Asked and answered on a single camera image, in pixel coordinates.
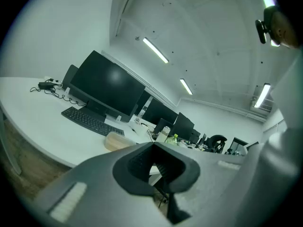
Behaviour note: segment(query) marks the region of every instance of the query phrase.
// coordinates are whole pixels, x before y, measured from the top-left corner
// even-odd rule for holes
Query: black office chair
[[[207,139],[206,143],[208,149],[206,149],[205,151],[221,154],[226,141],[227,139],[223,135],[214,135],[211,138]]]

